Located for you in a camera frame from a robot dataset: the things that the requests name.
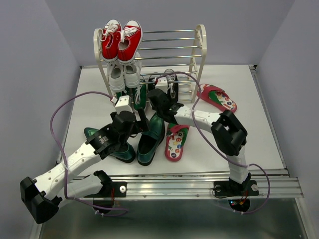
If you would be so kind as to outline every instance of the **red flip-flop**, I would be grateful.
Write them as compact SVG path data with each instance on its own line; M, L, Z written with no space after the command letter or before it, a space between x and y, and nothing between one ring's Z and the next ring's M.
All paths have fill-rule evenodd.
M197 96L202 100L219 108L221 111L230 110L233 113L236 112L237 104L229 98L223 89L209 84L201 84L200 88L201 93L198 91Z
M169 161L180 161L188 130L189 125L176 125L173 123L168 124L165 156Z

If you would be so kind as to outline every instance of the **green shoe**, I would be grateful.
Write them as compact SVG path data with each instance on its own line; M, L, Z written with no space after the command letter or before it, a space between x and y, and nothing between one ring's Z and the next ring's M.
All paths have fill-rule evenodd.
M91 137L97 131L99 130L96 128L85 128L84 129L85 137L86 138ZM133 147L129 143L126 143L124 145L121 145L119 151L115 153L111 153L110 156L113 156L122 162L131 163L134 161L136 154Z
M149 123L149 131L143 132L139 145L137 158L140 165L148 166L152 162L155 151L165 136L164 120L155 113Z
M146 84L139 85L133 89L133 101L134 109L137 111L139 108L145 110L146 107Z

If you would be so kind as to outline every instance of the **white sneaker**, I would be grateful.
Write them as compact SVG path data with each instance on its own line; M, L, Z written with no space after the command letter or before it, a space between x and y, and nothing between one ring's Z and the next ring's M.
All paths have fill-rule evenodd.
M141 60L134 60L130 65L124 66L125 85L128 88L136 88L140 84Z
M123 77L123 66L118 62L112 62L107 65L107 77L109 85L114 93L125 90L125 83Z

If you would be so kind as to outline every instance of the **red wire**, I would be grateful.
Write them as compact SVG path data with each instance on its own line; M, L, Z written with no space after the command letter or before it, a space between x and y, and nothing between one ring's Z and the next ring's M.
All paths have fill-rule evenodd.
M248 191L247 191L247 193L246 193L246 198L245 198L245 200L243 201L243 204L245 203L245 201L247 200L247 198L248 198Z
M112 189L111 192L111 199L112 199L112 203L114 203L115 199L114 199L114 188Z

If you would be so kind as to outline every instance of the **red sneaker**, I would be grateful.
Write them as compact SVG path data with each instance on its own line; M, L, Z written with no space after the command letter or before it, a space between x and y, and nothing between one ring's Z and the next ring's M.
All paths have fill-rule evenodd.
M102 56L106 62L113 62L118 58L118 45L121 38L121 24L116 20L110 20L103 28Z
M142 42L143 32L137 21L128 21L121 31L121 41L118 47L118 57L121 64L130 64Z

